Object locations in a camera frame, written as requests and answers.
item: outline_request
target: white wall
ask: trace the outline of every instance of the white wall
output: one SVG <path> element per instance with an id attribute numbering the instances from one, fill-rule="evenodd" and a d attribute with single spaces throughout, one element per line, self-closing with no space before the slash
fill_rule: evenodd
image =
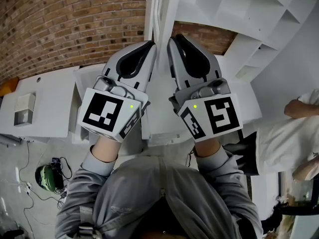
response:
<path id="1" fill-rule="evenodd" d="M 284 107 L 291 99 L 319 87 L 319 2 L 252 87 L 263 114 L 257 125 L 285 118 Z"/>

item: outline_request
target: white cabinet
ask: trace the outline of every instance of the white cabinet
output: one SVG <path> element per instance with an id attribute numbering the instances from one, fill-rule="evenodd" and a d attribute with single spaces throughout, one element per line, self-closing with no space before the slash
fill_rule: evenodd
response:
<path id="1" fill-rule="evenodd" d="M 237 36 L 224 56 L 216 56 L 222 76 L 234 84 L 245 113 L 246 122 L 261 117 L 261 112 L 250 82 L 279 54 L 300 29 L 317 0 L 147 0 L 146 39 L 154 36 L 158 46 L 155 77 L 166 78 L 158 84 L 149 84 L 148 91 L 156 93 L 159 86 L 175 89 L 170 78 L 166 46 L 174 22 L 185 21 L 215 26 L 237 32 Z M 154 103 L 165 104 L 167 95 L 159 95 L 148 107 L 148 120 L 157 120 Z M 170 125 L 152 122 L 150 134 L 163 134 L 167 126 L 180 131 L 181 125 L 174 123 L 173 112 L 168 115 Z"/>

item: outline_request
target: person in white shirt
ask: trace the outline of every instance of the person in white shirt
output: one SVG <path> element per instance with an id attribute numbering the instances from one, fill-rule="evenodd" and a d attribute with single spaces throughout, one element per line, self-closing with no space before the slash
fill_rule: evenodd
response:
<path id="1" fill-rule="evenodd" d="M 242 155 L 239 169 L 247 175 L 261 175 L 293 169 L 293 178 L 311 180 L 319 173 L 319 89 L 291 100 L 285 107 L 291 117 L 224 149 Z"/>

